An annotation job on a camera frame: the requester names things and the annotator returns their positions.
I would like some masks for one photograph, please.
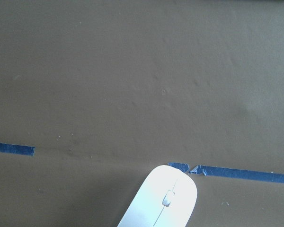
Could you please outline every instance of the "white mouse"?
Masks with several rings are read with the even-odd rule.
[[[118,227],[185,227],[197,188],[180,170],[158,166],[147,176]]]

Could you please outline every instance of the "brown surface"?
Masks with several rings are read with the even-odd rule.
[[[0,142],[36,146],[0,227],[114,227],[169,161],[284,173],[284,1],[0,1]],[[284,226],[284,184],[191,177],[188,227]]]

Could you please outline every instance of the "torn tape piece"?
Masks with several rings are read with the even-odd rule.
[[[284,174],[275,174],[273,172],[266,173],[266,172],[258,172],[251,170],[230,169],[223,167],[198,165],[195,168],[193,168],[189,173],[190,174],[203,173],[205,176],[222,176],[222,177],[239,178],[245,180],[284,183]]]
[[[0,143],[0,152],[33,156],[35,147]]]
[[[181,170],[183,173],[186,173],[189,170],[189,165],[186,163],[168,162],[168,165]]]

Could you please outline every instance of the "blue tape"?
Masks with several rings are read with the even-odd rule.
[[[222,176],[222,177],[239,178],[245,180],[284,183],[284,174],[275,174],[273,172],[265,173],[265,172],[251,171],[251,170],[229,169],[223,167],[198,165],[194,169],[192,169],[189,173],[190,174],[203,173],[205,176]]]
[[[183,173],[189,170],[189,165],[186,163],[168,162],[168,165],[181,170]]]
[[[0,143],[0,152],[33,156],[35,147]]]

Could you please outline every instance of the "blue tape strip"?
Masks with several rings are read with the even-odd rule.
[[[168,165],[181,170],[183,173],[189,170],[189,165],[186,163],[168,162]]]
[[[0,143],[0,152],[33,156],[35,147]]]
[[[245,180],[265,181],[274,183],[284,183],[284,174],[265,173],[242,169],[229,169],[223,167],[212,167],[198,165],[192,169],[190,174],[201,174],[205,176],[222,176],[230,178],[239,178]]]

